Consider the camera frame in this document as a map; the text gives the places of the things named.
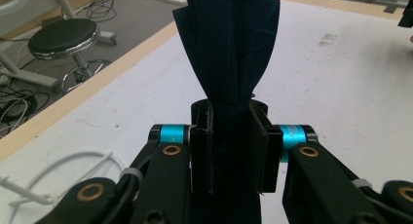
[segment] white table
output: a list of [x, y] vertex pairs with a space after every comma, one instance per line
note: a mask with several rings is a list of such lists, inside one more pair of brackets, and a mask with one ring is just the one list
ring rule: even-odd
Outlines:
[[[273, 124], [311, 125], [321, 144], [377, 191], [391, 179], [413, 181], [412, 31], [396, 25], [394, 19], [282, 1], [273, 56], [254, 91], [269, 105]], [[174, 24], [167, 31], [172, 36], [164, 44], [7, 157], [0, 175], [24, 185], [51, 162], [89, 150], [112, 151], [128, 165], [154, 124], [189, 124], [190, 104], [205, 94]], [[61, 189], [91, 161], [54, 170], [35, 191]], [[109, 170], [98, 175], [115, 178], [118, 171]], [[287, 223], [281, 203], [285, 174], [282, 164], [278, 191], [262, 197], [264, 223]], [[0, 220], [16, 197], [0, 188]], [[31, 223], [48, 210], [22, 206], [14, 223]]]

